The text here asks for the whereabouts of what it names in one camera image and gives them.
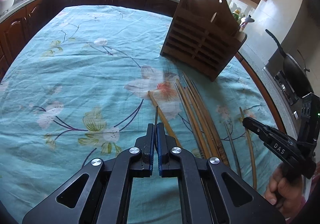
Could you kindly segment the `person's right hand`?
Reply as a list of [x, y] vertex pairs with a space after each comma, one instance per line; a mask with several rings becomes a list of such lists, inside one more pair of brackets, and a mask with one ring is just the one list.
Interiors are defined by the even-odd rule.
[[289, 182], [283, 176], [283, 166], [281, 163], [270, 177], [266, 187], [264, 198], [273, 206], [277, 204], [276, 191], [284, 199], [283, 204], [278, 207], [278, 210], [286, 218], [295, 217], [304, 203], [303, 179], [299, 176], [294, 181]]

